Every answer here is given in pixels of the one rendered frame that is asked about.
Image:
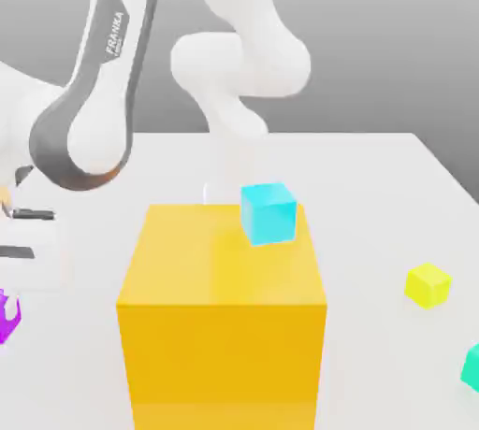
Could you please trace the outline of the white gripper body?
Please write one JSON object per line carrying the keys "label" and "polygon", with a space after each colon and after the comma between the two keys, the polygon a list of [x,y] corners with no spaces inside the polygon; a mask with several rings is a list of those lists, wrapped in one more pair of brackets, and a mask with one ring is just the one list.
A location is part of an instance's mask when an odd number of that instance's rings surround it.
{"label": "white gripper body", "polygon": [[57,289],[68,278],[68,246],[60,220],[0,221],[0,247],[29,248],[33,258],[0,256],[0,288],[10,291]]}

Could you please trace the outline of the small magenta cube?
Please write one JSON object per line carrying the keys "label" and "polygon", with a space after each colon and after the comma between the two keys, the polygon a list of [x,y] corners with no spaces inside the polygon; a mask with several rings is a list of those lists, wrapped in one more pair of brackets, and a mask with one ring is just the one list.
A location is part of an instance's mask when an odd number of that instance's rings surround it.
{"label": "small magenta cube", "polygon": [[0,345],[7,342],[22,319],[20,300],[7,296],[0,288]]}

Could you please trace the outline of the small cyan cube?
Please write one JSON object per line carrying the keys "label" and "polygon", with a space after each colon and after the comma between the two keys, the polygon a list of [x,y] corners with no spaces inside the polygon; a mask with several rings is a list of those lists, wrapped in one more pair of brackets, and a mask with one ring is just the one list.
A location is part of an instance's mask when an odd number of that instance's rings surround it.
{"label": "small cyan cube", "polygon": [[253,246],[296,238],[298,201],[282,182],[243,186],[240,220]]}

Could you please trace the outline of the small yellow cube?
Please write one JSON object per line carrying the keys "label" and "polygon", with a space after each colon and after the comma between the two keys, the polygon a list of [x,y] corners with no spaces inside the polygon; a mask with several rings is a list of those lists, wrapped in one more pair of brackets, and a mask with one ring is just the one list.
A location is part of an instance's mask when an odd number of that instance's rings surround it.
{"label": "small yellow cube", "polygon": [[419,307],[429,309],[444,303],[452,277],[431,263],[412,268],[406,278],[404,294]]}

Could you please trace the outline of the small teal cube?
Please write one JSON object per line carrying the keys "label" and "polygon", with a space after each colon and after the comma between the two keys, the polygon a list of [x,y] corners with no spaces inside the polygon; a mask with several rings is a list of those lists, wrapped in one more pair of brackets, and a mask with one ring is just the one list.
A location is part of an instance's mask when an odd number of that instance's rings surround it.
{"label": "small teal cube", "polygon": [[479,393],[479,343],[468,350],[460,379],[475,392]]}

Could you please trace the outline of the large orange box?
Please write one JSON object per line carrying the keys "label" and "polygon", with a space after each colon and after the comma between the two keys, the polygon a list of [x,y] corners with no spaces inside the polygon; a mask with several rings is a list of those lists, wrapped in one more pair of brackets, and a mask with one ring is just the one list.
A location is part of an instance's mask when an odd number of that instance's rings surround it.
{"label": "large orange box", "polygon": [[327,301],[304,213],[254,247],[236,205],[153,205],[117,304],[135,430],[314,430]]}

